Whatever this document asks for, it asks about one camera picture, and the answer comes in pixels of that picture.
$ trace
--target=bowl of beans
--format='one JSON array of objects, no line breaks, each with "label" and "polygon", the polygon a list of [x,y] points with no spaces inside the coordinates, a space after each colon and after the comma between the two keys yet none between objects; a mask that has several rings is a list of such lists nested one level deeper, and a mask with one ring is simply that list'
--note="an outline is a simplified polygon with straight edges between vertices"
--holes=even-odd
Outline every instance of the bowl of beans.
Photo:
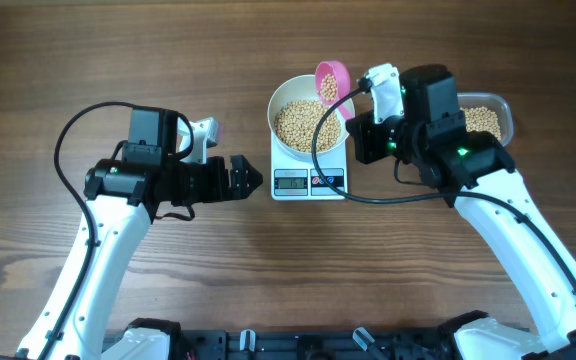
[{"label": "bowl of beans", "polygon": [[488,93],[459,93],[459,107],[466,114],[466,130],[488,131],[501,145],[514,134],[510,106],[501,96]]},{"label": "bowl of beans", "polygon": [[[352,99],[344,103],[354,117]],[[319,100],[315,75],[301,75],[283,83],[270,98],[268,126],[279,145],[296,159],[310,159],[315,127],[328,106]],[[348,138],[346,121],[339,110],[332,113],[319,132],[317,154],[323,156]]]}]

